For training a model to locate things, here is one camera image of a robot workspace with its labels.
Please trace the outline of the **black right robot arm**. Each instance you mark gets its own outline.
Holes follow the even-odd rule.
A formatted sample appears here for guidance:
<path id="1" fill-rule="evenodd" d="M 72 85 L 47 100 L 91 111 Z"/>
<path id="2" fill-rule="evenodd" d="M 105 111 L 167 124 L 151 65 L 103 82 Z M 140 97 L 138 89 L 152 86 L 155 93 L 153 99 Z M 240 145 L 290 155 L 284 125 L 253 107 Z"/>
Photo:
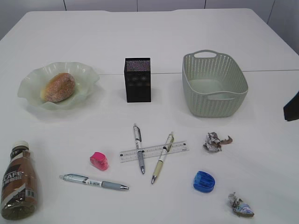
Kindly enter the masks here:
<path id="1" fill-rule="evenodd" d="M 299 119 L 299 92 L 283 107 L 286 121 Z"/>

